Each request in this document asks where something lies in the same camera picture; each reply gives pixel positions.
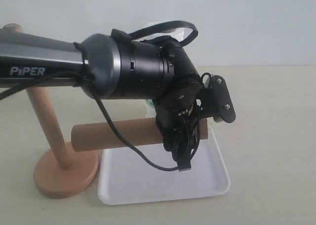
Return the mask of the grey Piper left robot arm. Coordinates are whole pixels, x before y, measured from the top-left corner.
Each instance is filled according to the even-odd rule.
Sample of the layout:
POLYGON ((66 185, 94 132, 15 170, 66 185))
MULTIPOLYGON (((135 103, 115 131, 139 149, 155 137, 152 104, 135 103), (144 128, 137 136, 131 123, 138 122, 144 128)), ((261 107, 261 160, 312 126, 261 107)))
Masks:
POLYGON ((190 160, 200 141, 202 79, 184 51, 198 35, 149 40, 149 29, 113 29, 68 43, 25 33, 0 32, 1 99, 30 87, 80 87, 111 118, 104 99, 150 99, 163 146, 174 161, 190 160))

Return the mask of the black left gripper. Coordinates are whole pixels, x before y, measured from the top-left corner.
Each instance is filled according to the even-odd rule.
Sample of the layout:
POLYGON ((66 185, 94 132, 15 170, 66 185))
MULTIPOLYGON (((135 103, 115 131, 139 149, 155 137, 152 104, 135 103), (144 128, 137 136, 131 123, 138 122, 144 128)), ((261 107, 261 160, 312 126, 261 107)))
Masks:
POLYGON ((189 161, 198 147, 196 98, 203 89, 200 80, 178 80, 156 87, 156 125, 162 135, 163 147, 175 161, 189 161))

